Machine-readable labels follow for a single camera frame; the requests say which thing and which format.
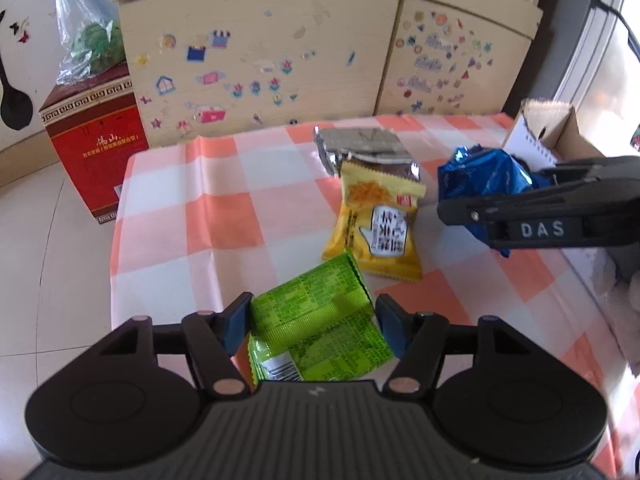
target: checkered tablecloth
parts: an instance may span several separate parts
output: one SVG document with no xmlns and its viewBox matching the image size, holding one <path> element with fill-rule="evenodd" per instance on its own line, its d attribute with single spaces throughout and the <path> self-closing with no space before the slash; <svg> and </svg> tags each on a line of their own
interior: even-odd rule
<svg viewBox="0 0 640 480">
<path fill-rule="evenodd" d="M 335 125 L 393 129 L 428 187 L 415 223 L 422 281 L 366 275 L 370 290 L 458 324 L 498 315 L 562 359 L 609 402 L 610 426 L 594 462 L 610 476 L 629 471 L 640 444 L 640 388 L 562 253 L 520 250 L 506 259 L 437 218 L 436 168 L 457 146 L 499 146 L 511 120 L 380 116 Z M 111 255 L 112 325 L 135 314 L 162 324 L 199 309 L 220 311 L 242 291 L 260 294 L 319 264 L 340 182 L 327 176 L 312 129 L 197 138 L 132 156 Z"/>
</svg>

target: blue foil wrapper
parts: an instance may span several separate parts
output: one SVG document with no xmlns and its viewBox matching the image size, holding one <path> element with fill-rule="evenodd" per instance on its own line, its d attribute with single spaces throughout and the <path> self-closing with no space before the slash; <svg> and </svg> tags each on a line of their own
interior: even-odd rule
<svg viewBox="0 0 640 480">
<path fill-rule="evenodd" d="M 549 186 L 539 175 L 529 174 L 511 155 L 495 148 L 457 148 L 450 160 L 438 168 L 438 200 L 478 195 L 513 195 Z M 482 224 L 466 228 L 481 242 L 488 244 Z M 500 253 L 507 257 L 510 250 Z"/>
</svg>

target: cabinet door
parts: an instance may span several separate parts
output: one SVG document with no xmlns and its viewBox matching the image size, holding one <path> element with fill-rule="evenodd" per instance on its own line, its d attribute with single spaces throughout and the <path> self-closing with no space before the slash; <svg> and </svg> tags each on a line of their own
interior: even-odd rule
<svg viewBox="0 0 640 480">
<path fill-rule="evenodd" d="M 378 113 L 501 110 L 530 40 L 425 0 L 404 0 L 400 16 Z"/>
<path fill-rule="evenodd" d="M 149 144 L 371 115 L 398 1 L 120 4 Z"/>
</svg>

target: white notebook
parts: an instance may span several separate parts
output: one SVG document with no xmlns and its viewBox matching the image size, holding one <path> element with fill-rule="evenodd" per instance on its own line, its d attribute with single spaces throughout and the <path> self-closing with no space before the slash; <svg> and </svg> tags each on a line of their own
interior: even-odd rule
<svg viewBox="0 0 640 480">
<path fill-rule="evenodd" d="M 549 168 L 558 162 L 556 156 L 531 134 L 522 114 L 519 115 L 518 122 L 513 126 L 511 135 L 502 149 L 509 155 L 524 160 L 531 171 Z"/>
</svg>

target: yellow snack package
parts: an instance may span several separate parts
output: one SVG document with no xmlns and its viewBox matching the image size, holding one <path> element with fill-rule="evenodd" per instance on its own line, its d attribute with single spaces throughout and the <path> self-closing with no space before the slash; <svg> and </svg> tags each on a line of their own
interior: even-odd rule
<svg viewBox="0 0 640 480">
<path fill-rule="evenodd" d="M 322 258 L 350 248 L 361 270 L 398 280 L 422 277 L 411 226 L 423 184 L 344 162 L 340 171 L 342 205 Z"/>
</svg>

